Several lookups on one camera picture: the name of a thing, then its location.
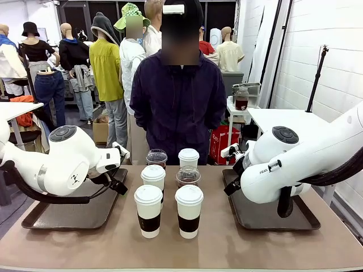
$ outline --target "blue jeans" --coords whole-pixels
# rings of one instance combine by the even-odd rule
[[[53,98],[56,108],[57,127],[66,124],[64,115],[64,80],[62,73],[53,70],[50,75],[38,75],[35,77],[34,89],[35,95],[39,102],[44,103],[44,111],[51,118],[49,102]]]

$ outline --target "red shirt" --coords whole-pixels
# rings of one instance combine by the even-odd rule
[[[214,48],[207,41],[199,41],[199,49],[207,56],[214,53]]]

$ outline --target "white cup lid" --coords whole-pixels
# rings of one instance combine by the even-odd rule
[[[143,205],[153,205],[163,198],[163,192],[154,185],[142,185],[136,189],[134,199]]]
[[[195,149],[185,148],[180,150],[178,157],[185,162],[191,162],[193,160],[199,159],[199,153]]]
[[[165,170],[160,165],[148,165],[141,172],[141,178],[145,181],[157,181],[165,178]]]
[[[184,185],[175,193],[175,200],[186,206],[194,206],[203,200],[202,190],[195,185]]]

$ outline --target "disposable cup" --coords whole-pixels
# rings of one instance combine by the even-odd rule
[[[197,168],[187,165],[179,169],[175,175],[175,181],[178,188],[181,188],[184,185],[198,186],[200,177],[200,172]]]
[[[179,152],[178,157],[179,157],[180,167],[187,166],[187,165],[190,165],[193,167],[198,166],[199,153],[195,149],[192,149],[192,148],[182,149]]]
[[[198,234],[203,197],[202,190],[195,185],[183,186],[175,193],[178,204],[179,232],[185,239],[192,239]]]
[[[164,180],[165,170],[160,165],[148,165],[141,172],[141,178],[144,184],[154,185],[163,192],[161,199],[161,208],[163,208],[164,201]]]
[[[162,149],[151,149],[146,155],[146,161],[148,165],[157,164],[162,168],[166,168],[166,161],[168,156]]]
[[[160,211],[162,191],[153,185],[142,185],[136,189],[134,199],[141,234],[145,238],[154,238],[160,232]]]

